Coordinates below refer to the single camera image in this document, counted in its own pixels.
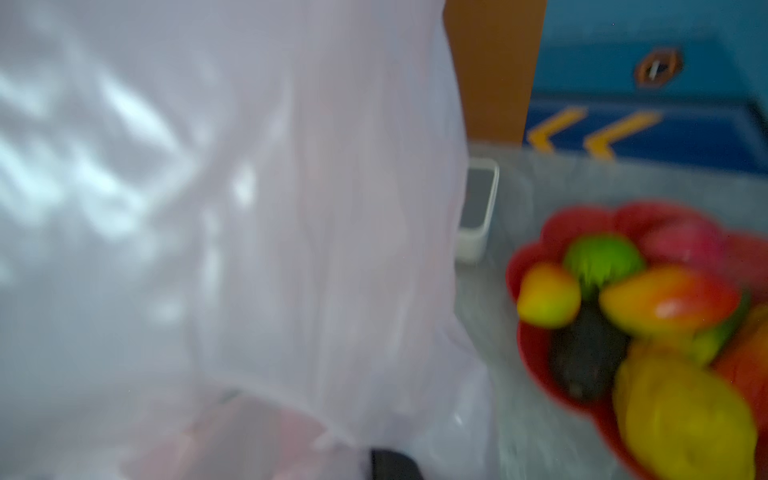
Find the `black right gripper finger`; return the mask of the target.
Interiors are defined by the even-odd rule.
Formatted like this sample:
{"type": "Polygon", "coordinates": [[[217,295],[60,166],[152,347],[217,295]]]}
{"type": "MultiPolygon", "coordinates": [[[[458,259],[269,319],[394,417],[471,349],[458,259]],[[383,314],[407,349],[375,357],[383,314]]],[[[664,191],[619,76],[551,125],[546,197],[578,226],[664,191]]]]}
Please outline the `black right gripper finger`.
{"type": "Polygon", "coordinates": [[[371,480],[423,480],[418,464],[409,456],[387,449],[370,451],[371,480]]]}

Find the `yellow lemon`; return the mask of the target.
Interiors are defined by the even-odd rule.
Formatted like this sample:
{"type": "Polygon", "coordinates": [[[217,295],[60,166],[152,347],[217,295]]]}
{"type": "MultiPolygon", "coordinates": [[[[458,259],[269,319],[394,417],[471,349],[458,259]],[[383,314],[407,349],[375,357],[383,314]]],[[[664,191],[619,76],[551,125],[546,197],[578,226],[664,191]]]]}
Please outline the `yellow lemon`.
{"type": "Polygon", "coordinates": [[[743,397],[669,350],[633,346],[612,403],[620,438],[657,479],[754,479],[758,428],[743,397]]]}

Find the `pink printed plastic bag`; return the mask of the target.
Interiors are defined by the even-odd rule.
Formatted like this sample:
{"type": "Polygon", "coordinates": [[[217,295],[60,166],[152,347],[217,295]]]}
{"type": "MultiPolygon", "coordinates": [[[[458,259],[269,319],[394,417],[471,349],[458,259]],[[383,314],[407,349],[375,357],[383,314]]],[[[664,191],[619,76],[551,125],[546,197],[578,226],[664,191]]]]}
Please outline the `pink printed plastic bag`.
{"type": "Polygon", "coordinates": [[[499,475],[441,1],[1,5],[1,475],[499,475]]]}

